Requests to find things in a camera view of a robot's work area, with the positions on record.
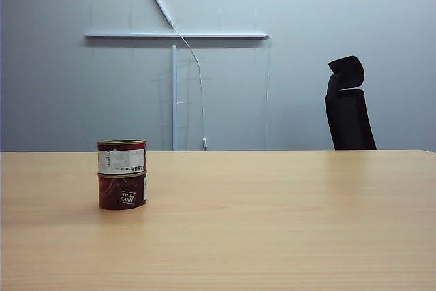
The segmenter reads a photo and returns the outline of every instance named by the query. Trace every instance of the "stacked cans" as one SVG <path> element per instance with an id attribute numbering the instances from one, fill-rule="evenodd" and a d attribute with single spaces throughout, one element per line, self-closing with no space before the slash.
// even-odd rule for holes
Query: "stacked cans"
<path id="1" fill-rule="evenodd" d="M 130 209 L 147 200 L 146 140 L 97 142 L 99 206 Z"/>

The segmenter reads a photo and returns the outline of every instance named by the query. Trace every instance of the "electrical cord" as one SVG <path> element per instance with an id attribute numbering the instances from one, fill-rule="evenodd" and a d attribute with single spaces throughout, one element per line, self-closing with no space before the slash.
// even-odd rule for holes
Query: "electrical cord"
<path id="1" fill-rule="evenodd" d="M 183 42 L 186 44 L 186 46 L 188 47 L 188 49 L 191 51 L 192 56 L 194 57 L 194 59 L 196 60 L 197 66 L 198 66 L 198 78 L 200 80 L 200 95 L 201 95 L 201 105 L 202 105 L 202 134 L 203 134 L 203 139 L 202 139 L 202 144 L 203 144 L 203 149 L 205 151 L 207 151 L 207 139 L 206 139 L 206 124 L 204 122 L 204 94 L 203 94 L 203 77 L 202 77 L 202 70 L 200 67 L 200 62 L 198 61 L 198 58 L 196 56 L 196 54 L 194 53 L 194 51 L 192 50 L 191 46 L 187 43 L 187 41 L 185 40 L 184 37 L 182 37 L 182 35 L 178 32 L 178 29 L 175 27 L 175 25 L 172 23 L 172 21 L 169 22 L 171 27 L 176 31 L 177 35 L 183 40 Z"/>

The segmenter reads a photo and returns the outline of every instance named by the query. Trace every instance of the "white label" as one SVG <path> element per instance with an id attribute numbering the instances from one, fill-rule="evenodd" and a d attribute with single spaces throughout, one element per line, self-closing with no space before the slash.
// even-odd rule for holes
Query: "white label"
<path id="1" fill-rule="evenodd" d="M 121 191 L 118 202 L 120 204 L 131 204 L 133 206 L 135 203 L 135 196 L 136 196 L 136 192 Z"/>
<path id="2" fill-rule="evenodd" d="M 130 174 L 145 171 L 144 149 L 98 152 L 98 172 L 102 174 Z"/>
<path id="3" fill-rule="evenodd" d="M 144 200 L 147 200 L 147 178 L 144 177 Z"/>

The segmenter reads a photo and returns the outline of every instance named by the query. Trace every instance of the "chair backrest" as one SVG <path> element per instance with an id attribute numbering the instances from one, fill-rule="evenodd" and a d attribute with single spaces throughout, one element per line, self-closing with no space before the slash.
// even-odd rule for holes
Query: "chair backrest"
<path id="1" fill-rule="evenodd" d="M 328 64 L 333 71 L 325 98 L 330 133 L 336 150 L 376 149 L 368 120 L 362 64 L 356 56 L 337 59 Z"/>

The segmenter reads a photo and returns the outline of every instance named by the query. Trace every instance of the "can rim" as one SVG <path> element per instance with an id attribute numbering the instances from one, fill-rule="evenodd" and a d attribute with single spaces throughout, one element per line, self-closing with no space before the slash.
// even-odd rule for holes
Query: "can rim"
<path id="1" fill-rule="evenodd" d="M 120 140 L 103 140 L 97 141 L 97 144 L 100 145 L 113 145 L 113 144 L 138 144 L 138 143 L 146 143 L 145 139 L 120 139 Z"/>
<path id="2" fill-rule="evenodd" d="M 140 177 L 141 175 L 147 175 L 147 170 L 139 173 L 132 174 L 103 174 L 97 173 L 98 177 L 106 177 L 107 179 L 125 179 L 126 177 Z"/>

